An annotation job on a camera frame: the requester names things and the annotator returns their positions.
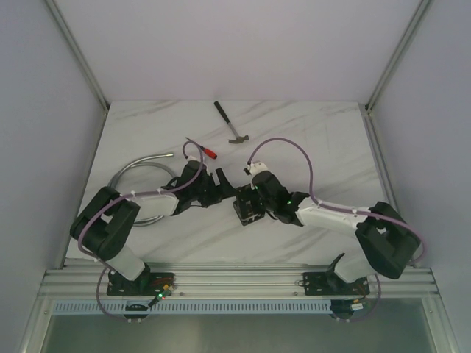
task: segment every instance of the screwdriver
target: screwdriver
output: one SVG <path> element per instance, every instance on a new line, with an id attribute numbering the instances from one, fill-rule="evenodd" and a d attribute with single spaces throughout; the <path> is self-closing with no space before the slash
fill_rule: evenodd
<path id="1" fill-rule="evenodd" d="M 188 141 L 191 141 L 191 142 L 194 142 L 196 143 L 195 141 L 193 140 L 190 140 L 189 138 L 186 138 Z M 218 155 L 216 153 L 214 153 L 213 151 L 211 151 L 210 149 L 207 149 L 206 147 L 204 146 L 201 146 L 199 143 L 196 143 L 200 148 L 201 150 L 209 157 L 211 158 L 212 160 L 215 160 Z"/>

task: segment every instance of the metal frame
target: metal frame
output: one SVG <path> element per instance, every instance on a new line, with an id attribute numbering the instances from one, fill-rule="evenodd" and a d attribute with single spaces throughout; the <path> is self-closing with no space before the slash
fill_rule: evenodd
<path id="1" fill-rule="evenodd" d="M 344 296 L 306 296 L 302 273 L 326 271 L 327 266 L 291 264 L 149 264 L 154 272 L 175 273 L 176 289 L 168 300 L 188 299 L 338 299 Z M 44 276 L 38 298 L 95 299 L 96 283 L 103 267 L 92 260 L 69 259 L 62 270 L 49 270 Z M 399 280 L 380 276 L 384 298 L 439 298 L 432 271 L 429 268 L 407 268 Z M 106 296 L 107 278 L 100 293 Z M 369 280 L 376 295 L 376 281 Z M 144 300 L 149 297 L 117 297 Z"/>
<path id="2" fill-rule="evenodd" d="M 55 0 L 45 0 L 45 3 L 106 115 L 109 104 Z M 372 148 L 384 196 L 395 208 L 397 208 L 397 202 L 378 142 L 378 134 L 372 120 L 372 110 L 394 74 L 396 67 L 413 40 L 419 25 L 422 23 L 432 3 L 433 0 L 422 0 L 420 2 L 381 75 L 368 104 L 365 108 L 361 107 L 361 114 L 364 118 L 366 133 Z M 296 282 L 302 279 L 302 273 L 305 271 L 324 271 L 326 269 L 323 266 L 281 264 L 151 265 L 153 270 L 161 269 L 172 271 L 176 274 L 177 288 L 174 295 L 168 298 L 168 300 L 180 304 L 191 300 L 200 302 L 223 302 L 227 300 L 268 302 L 276 300 L 277 302 L 297 303 L 303 303 L 306 300 L 319 301 L 319 297 L 310 299 L 313 297 L 305 296 L 304 290 L 297 286 Z M 71 301 L 72 299 L 90 300 L 95 298 L 96 281 L 101 271 L 101 266 L 90 260 L 65 260 L 64 266 L 61 270 L 46 272 L 26 327 L 21 344 L 22 353 L 41 351 L 41 347 L 46 339 L 49 321 L 58 301 L 64 299 L 66 301 Z M 380 280 L 384 298 L 421 298 L 436 351 L 438 353 L 458 352 L 458 345 L 448 321 L 445 307 L 440 298 L 433 273 L 429 268 L 407 268 L 399 280 L 393 281 L 385 277 L 380 277 Z M 372 289 L 371 296 L 374 296 L 377 290 L 375 280 L 371 279 L 369 285 Z M 107 279 L 105 277 L 100 287 L 100 292 L 103 295 L 105 294 L 106 286 Z M 334 298 L 335 296 L 325 296 L 320 297 L 320 300 L 328 301 Z M 135 301 L 147 298 L 123 297 L 121 302 L 128 299 Z M 102 301 L 106 303 L 112 300 L 103 299 Z"/>
<path id="3" fill-rule="evenodd" d="M 95 75 L 93 75 L 93 72 L 90 69 L 90 66 L 88 65 L 87 60 L 85 59 L 82 51 L 80 50 L 80 47 L 77 44 L 77 41 L 72 35 L 71 30 L 68 28 L 68 24 L 65 21 L 63 14 L 60 12 L 59 7 L 56 4 L 56 1 L 55 0 L 44 0 L 44 1 L 46 3 L 47 9 L 49 10 L 49 13 L 54 19 L 54 22 L 58 26 L 60 32 L 64 36 L 65 41 L 68 44 L 68 47 L 70 48 L 72 54 L 74 55 L 75 60 L 77 61 L 77 64 L 79 65 L 79 68 L 81 72 L 83 73 L 85 80 L 88 83 L 88 87 L 90 87 L 92 93 L 98 100 L 98 103 L 100 103 L 103 110 L 107 113 L 108 109 L 110 108 L 110 104 L 107 102 L 105 95 L 103 94 L 102 89 L 100 88 L 100 85 L 98 81 L 96 80 Z"/>
<path id="4" fill-rule="evenodd" d="M 375 89 L 373 90 L 368 104 L 366 105 L 366 110 L 368 113 L 372 112 L 372 110 L 375 108 L 375 105 L 378 103 L 384 88 L 387 86 L 389 80 L 394 75 L 401 59 L 404 57 L 408 47 L 411 45 L 411 42 L 414 39 L 420 25 L 422 24 L 425 15 L 427 15 L 427 12 L 430 9 L 432 3 L 433 0 L 421 0 L 419 6 L 417 6 L 415 13 L 412 15 L 412 18 L 409 21 L 403 36 L 397 44 L 396 49 L 392 53 L 392 56 L 389 59 L 383 73 L 381 74 L 381 77 L 376 84 Z"/>

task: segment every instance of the hammer head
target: hammer head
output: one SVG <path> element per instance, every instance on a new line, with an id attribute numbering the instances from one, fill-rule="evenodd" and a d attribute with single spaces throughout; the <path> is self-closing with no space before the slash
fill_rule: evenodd
<path id="1" fill-rule="evenodd" d="M 229 143 L 243 143 L 246 140 L 249 140 L 249 135 L 238 136 L 235 140 L 229 140 Z"/>

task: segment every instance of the black mounting plate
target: black mounting plate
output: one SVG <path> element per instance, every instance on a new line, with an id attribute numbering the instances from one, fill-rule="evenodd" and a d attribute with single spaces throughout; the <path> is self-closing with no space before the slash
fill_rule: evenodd
<path id="1" fill-rule="evenodd" d="M 169 277 L 168 281 L 152 285 L 153 282 Z M 170 285 L 174 282 L 174 274 L 172 272 L 151 272 L 149 274 L 149 282 L 147 286 L 139 291 L 134 285 L 127 285 L 126 282 L 108 283 L 106 294 L 108 296 L 156 296 L 163 292 L 164 285 Z"/>
<path id="2" fill-rule="evenodd" d="M 354 283 L 345 284 L 341 290 L 334 291 L 327 284 L 326 272 L 305 272 L 302 274 L 302 286 L 306 296 L 367 296 L 368 280 L 362 277 Z"/>

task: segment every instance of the red screwdriver handle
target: red screwdriver handle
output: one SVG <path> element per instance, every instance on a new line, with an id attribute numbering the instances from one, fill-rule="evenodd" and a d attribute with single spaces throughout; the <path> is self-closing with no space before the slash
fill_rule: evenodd
<path id="1" fill-rule="evenodd" d="M 214 153 L 213 151 L 211 151 L 210 149 L 206 149 L 205 147 L 203 147 L 203 152 L 211 159 L 215 160 L 218 155 L 216 153 Z"/>

